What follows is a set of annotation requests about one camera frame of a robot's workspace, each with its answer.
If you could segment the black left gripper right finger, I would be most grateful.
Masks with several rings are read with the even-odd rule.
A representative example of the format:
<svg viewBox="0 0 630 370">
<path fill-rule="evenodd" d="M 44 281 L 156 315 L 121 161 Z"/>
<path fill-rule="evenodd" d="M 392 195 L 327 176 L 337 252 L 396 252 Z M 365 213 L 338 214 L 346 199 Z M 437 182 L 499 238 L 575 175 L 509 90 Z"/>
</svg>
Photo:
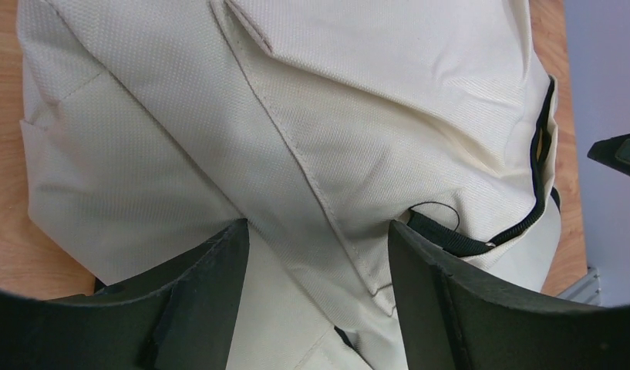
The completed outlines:
<svg viewBox="0 0 630 370">
<path fill-rule="evenodd" d="M 399 221 L 389 225 L 388 249 L 411 369 L 630 369 L 630 305 L 530 291 Z"/>
</svg>

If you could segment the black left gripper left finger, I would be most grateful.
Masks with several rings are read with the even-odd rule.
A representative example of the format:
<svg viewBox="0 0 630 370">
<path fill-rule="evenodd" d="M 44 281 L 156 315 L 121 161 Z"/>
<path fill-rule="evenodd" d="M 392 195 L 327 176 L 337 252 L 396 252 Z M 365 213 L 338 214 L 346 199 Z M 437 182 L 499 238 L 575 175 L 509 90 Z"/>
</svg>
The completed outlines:
<svg viewBox="0 0 630 370">
<path fill-rule="evenodd" d="M 0 369 L 224 369 L 248 254 L 240 219 L 90 296 L 0 290 Z"/>
</svg>

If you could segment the cream canvas backpack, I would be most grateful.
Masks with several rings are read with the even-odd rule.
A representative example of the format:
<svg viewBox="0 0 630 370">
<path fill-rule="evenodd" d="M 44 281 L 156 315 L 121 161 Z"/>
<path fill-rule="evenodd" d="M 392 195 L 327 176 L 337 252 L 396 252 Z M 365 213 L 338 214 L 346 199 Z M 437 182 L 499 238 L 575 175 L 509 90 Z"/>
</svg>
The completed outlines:
<svg viewBox="0 0 630 370">
<path fill-rule="evenodd" d="M 29 215 L 106 284 L 231 220 L 229 369 L 404 369 L 387 233 L 539 291 L 561 234 L 526 1 L 21 1 Z"/>
</svg>

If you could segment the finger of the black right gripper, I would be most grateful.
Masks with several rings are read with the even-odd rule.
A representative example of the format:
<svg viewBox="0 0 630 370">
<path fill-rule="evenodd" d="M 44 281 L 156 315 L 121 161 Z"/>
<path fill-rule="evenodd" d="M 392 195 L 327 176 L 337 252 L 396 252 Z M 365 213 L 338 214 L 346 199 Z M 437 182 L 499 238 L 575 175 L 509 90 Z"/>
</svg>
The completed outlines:
<svg viewBox="0 0 630 370">
<path fill-rule="evenodd" d="M 588 158 L 630 177 L 630 133 L 594 143 Z"/>
</svg>

